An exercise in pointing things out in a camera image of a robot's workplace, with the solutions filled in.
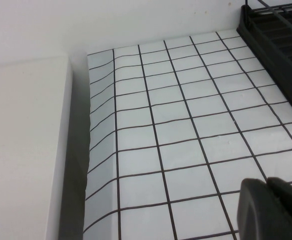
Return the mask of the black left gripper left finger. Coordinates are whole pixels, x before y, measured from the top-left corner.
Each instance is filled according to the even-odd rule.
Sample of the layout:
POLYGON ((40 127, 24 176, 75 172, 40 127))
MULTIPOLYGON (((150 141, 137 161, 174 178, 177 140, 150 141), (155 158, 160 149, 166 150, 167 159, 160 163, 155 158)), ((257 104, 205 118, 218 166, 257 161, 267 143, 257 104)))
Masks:
POLYGON ((237 225, 242 240, 292 240, 292 217, 266 182, 241 182, 237 225))

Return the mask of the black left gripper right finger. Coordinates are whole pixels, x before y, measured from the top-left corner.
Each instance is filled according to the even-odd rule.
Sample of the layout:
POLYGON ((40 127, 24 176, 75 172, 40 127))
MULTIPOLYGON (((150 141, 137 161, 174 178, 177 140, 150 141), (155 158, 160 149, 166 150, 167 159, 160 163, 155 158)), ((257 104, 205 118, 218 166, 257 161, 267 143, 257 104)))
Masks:
POLYGON ((278 177, 269 177, 266 184, 292 217, 292 185, 278 177))

